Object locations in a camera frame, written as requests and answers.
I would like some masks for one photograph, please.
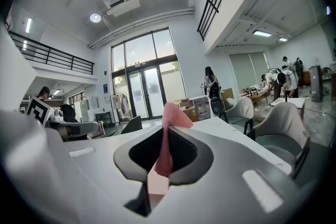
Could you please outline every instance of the white table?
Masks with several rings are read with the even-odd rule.
[[[302,120],[303,120],[303,116],[304,116],[305,101],[306,101],[305,98],[287,98],[287,103],[292,103],[298,108]],[[284,98],[278,98],[277,100],[275,100],[271,104],[271,106],[275,106],[275,105],[281,104],[281,103],[285,103]]]
[[[292,168],[288,163],[286,163],[278,156],[274,155],[272,152],[268,151],[249,137],[247,137],[245,134],[232,127],[230,124],[221,120],[220,118],[212,118],[204,121],[195,122],[192,129],[240,143],[250,150],[254,151],[256,154],[258,154],[268,162],[277,166],[286,175],[289,175],[292,171]]]

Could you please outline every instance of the fluorescent light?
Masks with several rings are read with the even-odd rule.
[[[32,19],[28,18],[28,21],[27,21],[27,26],[26,26],[26,33],[29,33],[30,32],[30,26],[32,24]]]
[[[253,32],[254,35],[257,35],[257,36],[263,36],[263,37],[270,37],[272,34],[270,33],[267,33],[267,32],[263,32],[263,31],[259,31],[259,30],[255,30]]]
[[[99,23],[101,21],[101,16],[98,14],[98,13],[93,13],[91,16],[90,16],[90,20],[91,22],[93,23]]]
[[[23,41],[23,50],[27,50],[27,41]]]

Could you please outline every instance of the tube light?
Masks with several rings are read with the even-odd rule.
[[[263,32],[263,31],[259,31],[259,30],[255,30],[253,32],[254,35],[257,35],[257,36],[263,36],[263,37],[270,37],[272,34],[270,33],[267,33],[267,32]]]
[[[27,50],[27,41],[23,41],[23,50]]]
[[[32,19],[28,18],[28,21],[27,21],[27,26],[26,26],[26,33],[29,33],[30,32],[30,26],[32,24]]]

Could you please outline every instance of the box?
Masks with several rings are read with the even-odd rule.
[[[180,108],[191,108],[192,106],[194,106],[194,103],[189,99],[180,102]]]
[[[193,106],[192,108],[189,109],[182,109],[182,112],[184,114],[187,115],[187,117],[192,121],[192,122],[197,122],[198,118],[197,118],[197,113],[196,113],[196,109]]]

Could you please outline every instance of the pink cloth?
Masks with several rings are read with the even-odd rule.
[[[193,122],[184,114],[175,104],[167,103],[164,106],[162,126],[163,126],[163,138],[160,155],[157,159],[155,171],[164,177],[169,177],[173,169],[172,155],[169,151],[168,142],[168,127],[180,126],[185,128],[191,128]]]

